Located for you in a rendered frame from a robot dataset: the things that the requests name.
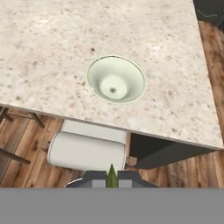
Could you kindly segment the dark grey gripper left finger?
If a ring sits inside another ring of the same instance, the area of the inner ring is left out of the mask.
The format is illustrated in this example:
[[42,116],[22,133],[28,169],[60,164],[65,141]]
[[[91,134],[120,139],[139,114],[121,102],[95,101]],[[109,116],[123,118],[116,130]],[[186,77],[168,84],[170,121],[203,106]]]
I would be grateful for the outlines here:
[[68,188],[105,188],[107,173],[105,171],[86,171],[82,178],[69,182]]

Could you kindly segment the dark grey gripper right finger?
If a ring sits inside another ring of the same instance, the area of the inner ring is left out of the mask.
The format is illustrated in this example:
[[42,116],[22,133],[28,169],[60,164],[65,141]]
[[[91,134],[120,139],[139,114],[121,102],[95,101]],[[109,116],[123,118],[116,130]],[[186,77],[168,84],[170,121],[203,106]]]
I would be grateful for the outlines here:
[[119,171],[117,173],[119,188],[154,188],[156,185],[141,178],[138,171]]

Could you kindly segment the green lemon wedge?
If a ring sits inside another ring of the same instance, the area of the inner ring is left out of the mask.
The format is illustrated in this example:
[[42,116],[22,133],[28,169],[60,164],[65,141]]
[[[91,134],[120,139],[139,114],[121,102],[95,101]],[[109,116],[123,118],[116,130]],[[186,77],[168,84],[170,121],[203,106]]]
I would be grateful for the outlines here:
[[110,166],[107,181],[106,181],[107,188],[117,188],[118,187],[118,177],[116,175],[116,171],[113,165]]

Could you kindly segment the dark grey counter cabinet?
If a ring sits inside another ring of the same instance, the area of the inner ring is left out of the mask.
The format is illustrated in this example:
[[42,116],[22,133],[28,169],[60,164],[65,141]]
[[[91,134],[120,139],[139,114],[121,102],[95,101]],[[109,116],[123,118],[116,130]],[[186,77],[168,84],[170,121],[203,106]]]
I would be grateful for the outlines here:
[[131,133],[129,162],[126,167],[150,170],[218,150],[195,143],[175,142]]

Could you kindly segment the pale green bowl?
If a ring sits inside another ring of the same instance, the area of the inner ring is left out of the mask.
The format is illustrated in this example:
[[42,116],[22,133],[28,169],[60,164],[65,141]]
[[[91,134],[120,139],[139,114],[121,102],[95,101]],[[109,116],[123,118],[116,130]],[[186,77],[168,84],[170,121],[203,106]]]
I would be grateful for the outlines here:
[[114,104],[136,102],[146,89],[146,77],[142,69],[118,55],[107,55],[94,60],[87,67],[85,78],[95,95]]

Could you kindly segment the dark grey cabinet run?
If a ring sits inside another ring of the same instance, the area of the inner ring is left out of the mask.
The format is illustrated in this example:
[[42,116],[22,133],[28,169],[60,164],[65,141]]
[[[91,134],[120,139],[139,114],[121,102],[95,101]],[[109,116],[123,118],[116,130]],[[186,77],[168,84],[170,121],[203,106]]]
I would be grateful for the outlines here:
[[224,30],[224,0],[193,0],[197,19]]

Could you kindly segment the white cushioned stool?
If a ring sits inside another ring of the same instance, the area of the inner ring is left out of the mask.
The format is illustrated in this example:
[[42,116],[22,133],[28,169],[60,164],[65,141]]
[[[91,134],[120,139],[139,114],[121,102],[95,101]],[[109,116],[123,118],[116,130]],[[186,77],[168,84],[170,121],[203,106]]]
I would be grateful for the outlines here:
[[49,164],[82,171],[122,171],[127,133],[84,122],[65,120],[49,144]]

